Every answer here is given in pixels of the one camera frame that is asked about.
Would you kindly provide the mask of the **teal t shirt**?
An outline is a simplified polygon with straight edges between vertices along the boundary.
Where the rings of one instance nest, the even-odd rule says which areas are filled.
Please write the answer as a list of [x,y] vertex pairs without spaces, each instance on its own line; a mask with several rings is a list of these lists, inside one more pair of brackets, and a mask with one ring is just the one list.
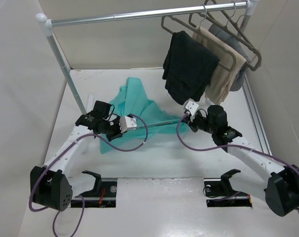
[[[146,125],[165,123],[160,126],[148,128],[148,139],[156,134],[175,134],[176,126],[180,120],[179,116],[170,115],[160,109],[154,100],[147,97],[141,79],[128,77],[125,85],[120,86],[117,96],[109,104],[114,105],[114,113],[119,116],[129,114],[137,115],[142,118]],[[145,128],[127,132],[123,137],[114,139],[111,144],[115,147],[123,148],[123,144],[134,139],[144,139]],[[100,153],[105,154],[113,150],[108,144],[100,142]]]

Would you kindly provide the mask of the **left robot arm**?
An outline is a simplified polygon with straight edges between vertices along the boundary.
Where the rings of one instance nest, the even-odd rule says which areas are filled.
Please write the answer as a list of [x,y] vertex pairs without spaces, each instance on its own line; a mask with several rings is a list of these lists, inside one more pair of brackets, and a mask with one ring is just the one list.
[[70,171],[93,139],[99,138],[109,144],[136,127],[134,117],[113,114],[113,110],[114,105],[96,101],[90,112],[77,119],[70,136],[55,156],[31,170],[29,209],[32,212],[48,208],[64,211],[71,205],[72,198],[104,193],[100,174],[84,170],[71,177]]

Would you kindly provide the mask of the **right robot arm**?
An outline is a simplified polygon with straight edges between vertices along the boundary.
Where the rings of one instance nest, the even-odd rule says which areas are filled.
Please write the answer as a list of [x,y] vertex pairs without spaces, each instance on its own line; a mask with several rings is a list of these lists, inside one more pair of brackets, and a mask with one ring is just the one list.
[[237,190],[253,195],[265,201],[272,212],[281,217],[299,210],[299,167],[254,148],[242,133],[228,125],[227,113],[222,106],[211,105],[203,115],[197,103],[188,101],[184,109],[185,123],[193,132],[209,133],[216,147],[242,161],[261,178],[255,183],[237,176],[243,174],[242,171],[224,174],[219,183],[224,194]]

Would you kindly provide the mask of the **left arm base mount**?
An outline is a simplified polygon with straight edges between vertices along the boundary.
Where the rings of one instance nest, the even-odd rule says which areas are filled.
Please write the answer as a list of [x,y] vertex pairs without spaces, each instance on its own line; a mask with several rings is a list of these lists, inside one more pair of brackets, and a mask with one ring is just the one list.
[[68,178],[72,187],[71,207],[115,208],[118,179],[102,178],[92,171]]

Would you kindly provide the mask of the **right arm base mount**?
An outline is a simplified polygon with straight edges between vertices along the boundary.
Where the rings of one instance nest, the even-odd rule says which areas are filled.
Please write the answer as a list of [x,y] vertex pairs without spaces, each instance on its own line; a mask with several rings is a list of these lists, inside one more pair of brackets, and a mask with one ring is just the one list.
[[233,190],[229,179],[241,171],[232,169],[219,178],[205,178],[203,194],[207,207],[253,207],[250,195]]

